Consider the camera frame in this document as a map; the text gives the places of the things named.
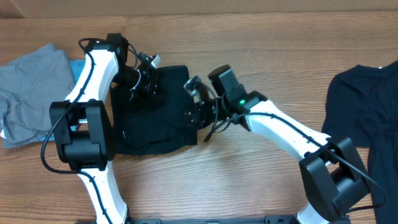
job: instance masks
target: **blue cloth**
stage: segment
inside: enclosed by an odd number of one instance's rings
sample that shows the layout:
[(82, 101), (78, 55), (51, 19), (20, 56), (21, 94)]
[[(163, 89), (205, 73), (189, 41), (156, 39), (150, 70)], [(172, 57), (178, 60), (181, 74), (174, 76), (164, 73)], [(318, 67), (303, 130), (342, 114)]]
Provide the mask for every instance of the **blue cloth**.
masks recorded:
[[(77, 80), (79, 80), (80, 74), (83, 71), (83, 68), (85, 67), (86, 60), (78, 59), (78, 60), (70, 60), (70, 68), (72, 69), (73, 72), (73, 79), (75, 80), (75, 83), (77, 83)], [(72, 127), (72, 131), (76, 131), (77, 127)], [(54, 135), (52, 135), (49, 139), (49, 141), (54, 141)]]

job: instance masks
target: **white object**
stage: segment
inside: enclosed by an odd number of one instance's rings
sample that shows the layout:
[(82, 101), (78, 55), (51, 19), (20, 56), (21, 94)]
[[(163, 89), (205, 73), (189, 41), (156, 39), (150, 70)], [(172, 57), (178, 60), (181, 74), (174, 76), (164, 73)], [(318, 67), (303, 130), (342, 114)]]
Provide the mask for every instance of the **white object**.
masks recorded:
[[(113, 174), (112, 161), (108, 161), (104, 171), (100, 171), (99, 169), (82, 169), (81, 171), (94, 177), (99, 194), (101, 195), (102, 203), (112, 223), (124, 224), (127, 218), (127, 205), (120, 196), (118, 185)], [(78, 174), (78, 176), (86, 185), (91, 201), (93, 202), (96, 212), (96, 223), (109, 224), (105, 215), (103, 215), (93, 184), (88, 177), (81, 174)]]
[[(277, 115), (280, 118), (293, 124), (296, 128), (303, 131), (306, 135), (312, 137), (321, 145), (328, 143), (329, 135), (314, 131), (290, 116), (281, 112), (271, 100), (262, 101), (250, 109), (250, 112), (262, 112)], [(276, 118), (263, 115), (246, 116), (246, 122), (249, 129), (264, 136), (267, 139), (273, 140), (281, 149), (285, 150), (295, 160), (300, 161), (304, 158), (305, 153), (315, 152), (319, 147), (312, 142), (308, 142), (301, 134), (296, 132), (290, 126)], [(327, 224), (329, 221), (322, 218), (314, 208), (308, 204), (305, 208), (296, 214), (296, 219), (301, 224)]]
[[(109, 85), (112, 82), (113, 77), (119, 70), (118, 59), (114, 52), (107, 50), (92, 50), (90, 52), (94, 59), (94, 70), (91, 78), (85, 88), (84, 94), (80, 97), (78, 102), (87, 102), (90, 99), (102, 100), (105, 102), (106, 94), (109, 90)], [(79, 80), (72, 92), (65, 98), (71, 102), (76, 99), (80, 89), (83, 87), (87, 80), (88, 74), (91, 69), (91, 59), (86, 54), (86, 63)]]

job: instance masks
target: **folded black cloth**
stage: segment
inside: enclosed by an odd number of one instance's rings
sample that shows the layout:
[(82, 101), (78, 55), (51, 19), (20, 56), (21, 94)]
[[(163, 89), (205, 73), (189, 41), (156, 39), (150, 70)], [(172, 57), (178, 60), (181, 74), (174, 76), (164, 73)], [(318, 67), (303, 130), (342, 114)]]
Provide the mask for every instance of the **folded black cloth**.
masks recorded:
[[(369, 147), (369, 175), (387, 192), (387, 205), (375, 209), (378, 224), (398, 213), (398, 61), (384, 68), (356, 66), (331, 81), (322, 132), (350, 137)], [(373, 204), (383, 194), (372, 187)]]
[(197, 144), (197, 129), (189, 125), (184, 112), (194, 111), (192, 97), (184, 90), (189, 79), (186, 66), (158, 68), (157, 96), (128, 102), (126, 89), (111, 90), (117, 153), (165, 154)]

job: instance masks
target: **black and white robotic arm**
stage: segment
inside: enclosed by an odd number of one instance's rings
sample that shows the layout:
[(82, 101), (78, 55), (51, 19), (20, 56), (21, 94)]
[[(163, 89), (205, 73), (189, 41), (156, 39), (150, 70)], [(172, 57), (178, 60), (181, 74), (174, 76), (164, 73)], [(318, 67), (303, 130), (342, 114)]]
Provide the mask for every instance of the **black and white robotic arm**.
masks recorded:
[[(126, 66), (127, 51), (128, 42), (120, 34), (109, 34), (106, 40), (90, 40), (85, 52), (91, 57), (86, 54), (86, 66), (75, 89), (66, 101), (54, 102), (50, 107), (52, 123), (61, 120), (54, 131), (58, 156), (62, 162), (69, 163), (71, 170), (75, 170), (86, 185), (98, 224), (131, 222), (112, 167), (116, 141), (104, 108), (109, 86), (116, 82), (126, 88), (129, 93), (126, 100), (156, 94), (157, 77), (152, 71), (157, 67), (158, 56), (140, 53), (137, 56), (141, 65), (135, 70)], [(62, 116), (87, 78), (90, 80), (75, 108)], [(297, 160), (309, 201), (308, 206), (296, 214), (297, 223), (326, 224), (339, 220), (369, 193), (366, 180), (344, 164), (332, 173), (326, 168), (328, 164), (338, 162), (325, 153), (328, 150), (366, 173), (349, 139), (334, 141), (329, 135), (314, 131), (287, 116), (260, 93), (246, 93), (228, 65), (217, 68), (209, 74), (209, 79), (219, 97), (211, 99), (198, 77), (185, 85), (192, 96), (200, 99), (192, 120), (197, 121), (198, 128), (217, 120), (240, 124), (248, 131), (273, 140)], [(80, 123), (88, 123), (89, 131), (71, 130), (71, 126)]]

